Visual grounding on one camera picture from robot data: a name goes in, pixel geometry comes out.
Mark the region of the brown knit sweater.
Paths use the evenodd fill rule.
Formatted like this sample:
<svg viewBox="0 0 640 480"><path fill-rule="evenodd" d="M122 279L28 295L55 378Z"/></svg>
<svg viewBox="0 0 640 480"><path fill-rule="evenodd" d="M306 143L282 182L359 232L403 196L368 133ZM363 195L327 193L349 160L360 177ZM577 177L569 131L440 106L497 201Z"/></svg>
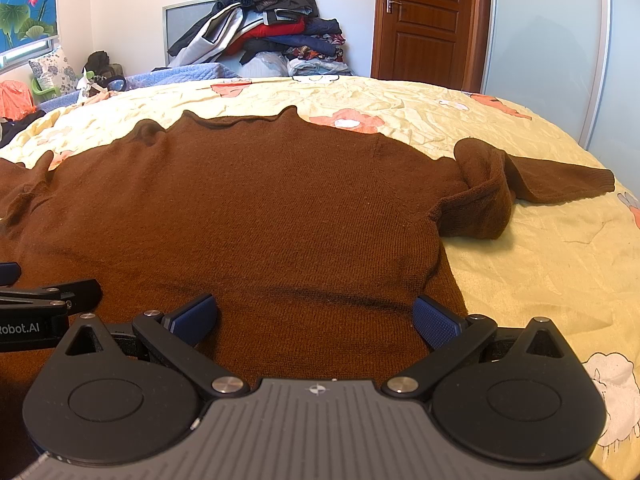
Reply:
<svg viewBox="0 0 640 480"><path fill-rule="evenodd" d="M122 322L203 292L221 310L206 356L264 377L376 382L424 358L412 305L466 307L442 241L494 240L516 200L614 188L611 171L463 139L432 159L382 134L271 117L169 127L55 162L1 165L1 257L26 287L93 278Z"/></svg>

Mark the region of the pile of mixed clothes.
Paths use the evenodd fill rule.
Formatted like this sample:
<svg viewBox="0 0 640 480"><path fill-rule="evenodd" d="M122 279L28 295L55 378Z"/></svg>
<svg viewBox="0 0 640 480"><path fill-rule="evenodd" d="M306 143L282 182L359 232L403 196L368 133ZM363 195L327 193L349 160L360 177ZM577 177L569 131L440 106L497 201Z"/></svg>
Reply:
<svg viewBox="0 0 640 480"><path fill-rule="evenodd" d="M214 0L208 12L168 47L171 67L238 59L267 77L350 76L346 39L316 0Z"/></svg>

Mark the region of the yellow floral bed sheet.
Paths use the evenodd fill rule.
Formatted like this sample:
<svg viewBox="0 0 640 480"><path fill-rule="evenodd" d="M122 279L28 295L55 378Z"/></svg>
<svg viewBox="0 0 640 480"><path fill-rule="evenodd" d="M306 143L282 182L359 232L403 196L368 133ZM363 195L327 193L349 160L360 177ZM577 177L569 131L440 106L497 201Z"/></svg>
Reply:
<svg viewBox="0 0 640 480"><path fill-rule="evenodd" d="M559 127L518 105L430 84L335 76L192 81L59 108L20 132L2 150L1 165L32 167L46 153L65 162L145 119L169 127L184 112L271 117L291 106L311 124L382 134L432 159L451 156L470 138L518 157L604 169ZM454 314L480 313L508 327L545 316L558 326L605 402L594 463L614 479L637 477L638 197L614 177L612 191L597 197L547 205L516 200L494 240L447 236L442 244L466 307Z"/></svg>

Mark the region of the black garment beside bed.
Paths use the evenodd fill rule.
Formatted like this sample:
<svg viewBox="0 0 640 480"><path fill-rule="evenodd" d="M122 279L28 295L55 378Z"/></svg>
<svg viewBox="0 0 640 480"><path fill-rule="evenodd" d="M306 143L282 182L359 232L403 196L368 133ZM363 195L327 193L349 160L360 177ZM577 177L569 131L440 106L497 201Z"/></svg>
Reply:
<svg viewBox="0 0 640 480"><path fill-rule="evenodd" d="M0 148L7 146L20 132L45 114L43 110L35 110L17 120L2 117L0 122Z"/></svg>

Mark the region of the orange plastic bag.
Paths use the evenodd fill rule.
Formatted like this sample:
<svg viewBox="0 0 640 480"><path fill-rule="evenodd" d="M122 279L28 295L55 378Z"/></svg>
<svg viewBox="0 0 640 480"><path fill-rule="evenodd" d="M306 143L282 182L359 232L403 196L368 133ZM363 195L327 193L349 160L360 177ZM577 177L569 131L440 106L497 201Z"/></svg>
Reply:
<svg viewBox="0 0 640 480"><path fill-rule="evenodd" d="M20 120L36 110L32 92L21 81L0 82L0 116L9 120Z"/></svg>

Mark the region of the floral patterned pillow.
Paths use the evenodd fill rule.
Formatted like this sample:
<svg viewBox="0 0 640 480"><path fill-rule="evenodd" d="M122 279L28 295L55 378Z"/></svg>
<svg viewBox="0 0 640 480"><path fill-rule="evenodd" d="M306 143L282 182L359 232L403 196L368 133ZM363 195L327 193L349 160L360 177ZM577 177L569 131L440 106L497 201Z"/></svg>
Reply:
<svg viewBox="0 0 640 480"><path fill-rule="evenodd" d="M76 90L78 76L62 47L28 61L41 90L58 89L62 94Z"/></svg>

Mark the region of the dark bag on bedside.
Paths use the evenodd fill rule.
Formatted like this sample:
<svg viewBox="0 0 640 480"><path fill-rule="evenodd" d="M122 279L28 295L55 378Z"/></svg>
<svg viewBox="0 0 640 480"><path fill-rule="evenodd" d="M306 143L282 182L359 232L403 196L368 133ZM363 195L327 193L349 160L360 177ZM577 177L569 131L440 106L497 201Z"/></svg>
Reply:
<svg viewBox="0 0 640 480"><path fill-rule="evenodd" d="M105 51L92 52L84 69L89 79L105 90L125 91L127 81L124 70L118 63L112 63Z"/></svg>

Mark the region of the blue quilted blanket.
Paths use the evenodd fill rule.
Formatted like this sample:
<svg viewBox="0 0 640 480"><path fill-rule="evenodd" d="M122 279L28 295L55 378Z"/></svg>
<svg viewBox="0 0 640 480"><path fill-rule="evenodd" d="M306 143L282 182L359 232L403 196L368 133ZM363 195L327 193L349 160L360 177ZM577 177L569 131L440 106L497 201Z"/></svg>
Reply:
<svg viewBox="0 0 640 480"><path fill-rule="evenodd" d="M129 91L134 89L163 86L164 84L178 84L209 79L231 79L239 75L220 63L203 63L187 66L152 70L152 72L128 77L119 77L106 85L107 90Z"/></svg>

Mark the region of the grey framed panel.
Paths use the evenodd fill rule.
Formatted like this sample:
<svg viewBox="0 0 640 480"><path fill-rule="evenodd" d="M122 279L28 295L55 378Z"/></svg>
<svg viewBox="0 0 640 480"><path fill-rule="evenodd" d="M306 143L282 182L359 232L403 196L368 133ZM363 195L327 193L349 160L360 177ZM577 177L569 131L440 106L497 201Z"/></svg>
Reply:
<svg viewBox="0 0 640 480"><path fill-rule="evenodd" d="M168 53L168 49L195 22L204 18L212 8L213 4L213 0L194 0L163 7L164 61L166 64L172 60L172 56Z"/></svg>

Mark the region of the brown wooden door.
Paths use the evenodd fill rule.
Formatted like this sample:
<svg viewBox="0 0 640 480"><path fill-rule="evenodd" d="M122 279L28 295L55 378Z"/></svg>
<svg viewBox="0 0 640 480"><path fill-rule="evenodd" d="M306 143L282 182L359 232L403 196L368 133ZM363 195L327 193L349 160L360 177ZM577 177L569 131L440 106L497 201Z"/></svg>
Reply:
<svg viewBox="0 0 640 480"><path fill-rule="evenodd" d="M480 91L491 0L375 0L371 76Z"/></svg>

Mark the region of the white sliding wardrobe door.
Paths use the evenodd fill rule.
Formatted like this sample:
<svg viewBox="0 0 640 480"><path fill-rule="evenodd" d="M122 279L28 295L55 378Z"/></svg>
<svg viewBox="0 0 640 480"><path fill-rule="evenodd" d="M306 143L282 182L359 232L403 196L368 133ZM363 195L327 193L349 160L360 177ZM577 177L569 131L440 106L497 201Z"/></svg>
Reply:
<svg viewBox="0 0 640 480"><path fill-rule="evenodd" d="M491 0L483 89L639 189L639 0Z"/></svg>

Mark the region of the lotus flower wall poster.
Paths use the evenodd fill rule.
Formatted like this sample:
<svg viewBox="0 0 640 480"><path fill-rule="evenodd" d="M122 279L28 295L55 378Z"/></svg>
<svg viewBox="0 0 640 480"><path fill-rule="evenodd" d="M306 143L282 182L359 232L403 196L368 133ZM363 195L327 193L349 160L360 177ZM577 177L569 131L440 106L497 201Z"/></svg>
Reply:
<svg viewBox="0 0 640 480"><path fill-rule="evenodd" d="M56 0L1 0L1 52L55 37Z"/></svg>

